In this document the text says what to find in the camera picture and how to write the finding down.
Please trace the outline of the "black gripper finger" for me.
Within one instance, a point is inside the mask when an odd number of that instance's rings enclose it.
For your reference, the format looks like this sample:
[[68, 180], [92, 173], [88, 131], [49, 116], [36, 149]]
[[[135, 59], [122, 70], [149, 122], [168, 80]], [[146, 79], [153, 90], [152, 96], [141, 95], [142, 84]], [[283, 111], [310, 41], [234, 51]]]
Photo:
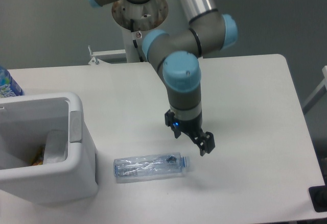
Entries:
[[215, 148], [214, 135], [211, 132], [204, 132], [203, 130], [198, 130], [189, 133], [189, 137], [192, 142], [199, 147], [200, 156], [209, 154]]

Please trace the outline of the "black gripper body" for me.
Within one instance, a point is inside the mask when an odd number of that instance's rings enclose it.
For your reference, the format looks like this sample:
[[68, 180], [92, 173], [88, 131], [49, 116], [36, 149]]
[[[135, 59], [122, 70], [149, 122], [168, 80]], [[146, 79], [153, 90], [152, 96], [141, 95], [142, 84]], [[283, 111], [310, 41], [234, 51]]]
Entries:
[[201, 127], [202, 112], [192, 119], [178, 119], [174, 112], [168, 110], [165, 113], [165, 125], [171, 128], [176, 139], [181, 133], [186, 134], [191, 139], [197, 139], [204, 134]]

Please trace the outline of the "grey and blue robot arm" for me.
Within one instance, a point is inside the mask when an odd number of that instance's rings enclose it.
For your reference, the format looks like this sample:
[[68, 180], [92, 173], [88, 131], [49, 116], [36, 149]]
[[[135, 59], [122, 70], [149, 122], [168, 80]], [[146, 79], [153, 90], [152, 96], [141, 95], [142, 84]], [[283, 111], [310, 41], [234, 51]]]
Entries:
[[160, 30], [168, 14], [166, 0], [88, 0], [93, 7], [112, 5], [116, 23], [130, 32], [126, 53], [149, 62], [166, 87], [169, 110], [165, 124], [175, 137], [186, 134], [200, 155], [215, 147], [211, 132], [202, 130], [201, 70], [198, 59], [233, 45], [236, 22], [221, 14], [214, 0], [180, 0], [189, 28], [177, 35]]

